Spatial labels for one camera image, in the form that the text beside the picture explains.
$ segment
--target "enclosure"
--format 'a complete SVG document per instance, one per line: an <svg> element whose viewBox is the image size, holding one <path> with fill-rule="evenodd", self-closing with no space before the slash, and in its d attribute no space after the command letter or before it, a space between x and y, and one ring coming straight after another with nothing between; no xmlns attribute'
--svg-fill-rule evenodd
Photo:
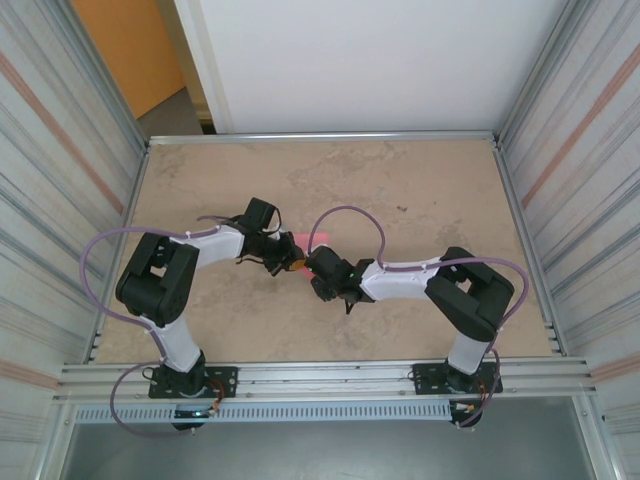
<svg viewBox="0 0 640 480"><path fill-rule="evenodd" d="M218 133L151 138L70 2L0 6L3 478L635 478L640 5L294 3L177 0ZM235 261L198 270L185 310L207 362L238 368L235 397L193 438L116 425L114 382L158 352L88 301L85 245L123 225L195 232L252 197L301 246L353 205L382 225L385 261L460 246L527 270L496 342L504 389L474 432L448 423L468 395L420 396L411 375L454 343L433 304L347 314L309 272ZM121 314L139 240L86 265ZM338 212L317 243L355 263L380 238ZM522 282L495 268L513 305ZM111 400L143 432L202 404L149 387L135 371Z"/></svg>

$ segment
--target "marble surface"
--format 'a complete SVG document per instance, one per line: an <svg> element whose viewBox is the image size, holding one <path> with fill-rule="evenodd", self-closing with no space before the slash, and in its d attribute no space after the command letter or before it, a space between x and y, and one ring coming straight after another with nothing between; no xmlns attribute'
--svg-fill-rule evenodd
<svg viewBox="0 0 640 480"><path fill-rule="evenodd" d="M277 205L284 224L308 233L326 210L349 204L372 213L387 234L385 259L413 261L458 245L525 266L485 141L322 142L154 146L133 224L176 232L205 228L200 215L235 215L256 196ZM340 255L375 256L379 237L354 212L320 227ZM130 236L128 259L139 236ZM516 285L517 274L498 268ZM112 307L124 309L113 302ZM455 330L430 302L323 303L301 272L272 278L262 266L221 262L197 272L186 309L209 361L340 361L445 357ZM505 326L505 356L549 355L531 292ZM100 363L157 359L142 329L108 319Z"/></svg>

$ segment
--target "corrugated metal wall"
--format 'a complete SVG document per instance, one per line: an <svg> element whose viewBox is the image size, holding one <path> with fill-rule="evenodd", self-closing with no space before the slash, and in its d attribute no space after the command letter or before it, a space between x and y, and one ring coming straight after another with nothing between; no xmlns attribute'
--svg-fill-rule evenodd
<svg viewBox="0 0 640 480"><path fill-rule="evenodd" d="M95 66L58 8L0 3L3 479L24 477L62 364L83 361L96 313L78 280L80 252L122 224L145 150L116 121L116 102L96 87ZM90 259L97 291L115 248L105 242Z"/></svg>
<svg viewBox="0 0 640 480"><path fill-rule="evenodd" d="M640 2L591 2L505 137L567 347L592 368L630 475L640 475L639 41Z"/></svg>

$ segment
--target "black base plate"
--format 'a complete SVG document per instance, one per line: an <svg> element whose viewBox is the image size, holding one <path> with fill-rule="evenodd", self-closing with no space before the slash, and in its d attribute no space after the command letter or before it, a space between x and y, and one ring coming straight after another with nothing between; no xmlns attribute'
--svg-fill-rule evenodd
<svg viewBox="0 0 640 480"><path fill-rule="evenodd" d="M491 389L496 373L495 362L483 362L478 367L474 375L474 380L470 389L459 391L447 383L447 372L451 367L443 362L439 363L416 363L412 367L413 383L416 388L416 395L449 395L456 394L480 394L479 385L482 381L487 391ZM502 392L502 379L498 379L495 393Z"/></svg>
<svg viewBox="0 0 640 480"><path fill-rule="evenodd" d="M224 397L233 398L236 396L236 387L238 386L238 367L205 367L205 386L196 395L187 397L173 390L163 390L159 387L158 373L160 368L153 369L153 375L151 376L151 386L149 387L149 398L212 398L218 397L218 394L207 385L207 380L215 378L222 383L224 387Z"/></svg>

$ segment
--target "orange stripe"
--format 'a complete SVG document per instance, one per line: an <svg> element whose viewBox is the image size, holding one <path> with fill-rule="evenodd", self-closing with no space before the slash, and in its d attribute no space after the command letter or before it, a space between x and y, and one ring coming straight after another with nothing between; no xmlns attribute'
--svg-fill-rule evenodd
<svg viewBox="0 0 640 480"><path fill-rule="evenodd" d="M107 184L100 178L91 164L84 157L80 149L73 143L71 137L64 131L49 110L36 97L33 90L24 81L20 73L11 65L9 59L0 51L0 71L9 80L13 88L22 96L33 111L40 117L42 123L49 129L60 144L71 154L71 157L80 165L80 168L89 176L91 181L98 187L98 190L107 198L109 203L120 214L124 211L124 205L118 197L109 189Z"/></svg>
<svg viewBox="0 0 640 480"><path fill-rule="evenodd" d="M607 86L604 87L604 90L595 101L587 115L582 119L582 121L575 128L573 133L569 135L560 147L560 150L555 154L549 165L546 166L536 183L533 184L531 190L524 196L522 199L522 205L524 208L529 206L531 203L531 199L535 196L535 194L540 190L544 182L547 181L549 176L554 172L560 162L564 160L564 158L568 155L568 153L573 149L575 144L578 142L580 137L584 134L585 130L591 125L593 120L604 110L604 108L609 104L611 99L615 96L616 93L622 88L625 82L629 79L629 77L633 74L637 66L640 65L640 44L633 50L629 58L625 60L622 66L618 69L616 74L609 80Z"/></svg>
<svg viewBox="0 0 640 480"><path fill-rule="evenodd" d="M49 390L58 388L57 378L2 359L0 359L0 377Z"/></svg>
<svg viewBox="0 0 640 480"><path fill-rule="evenodd" d="M640 354L635 354L594 368L591 376L595 383L600 383L638 371L640 371Z"/></svg>

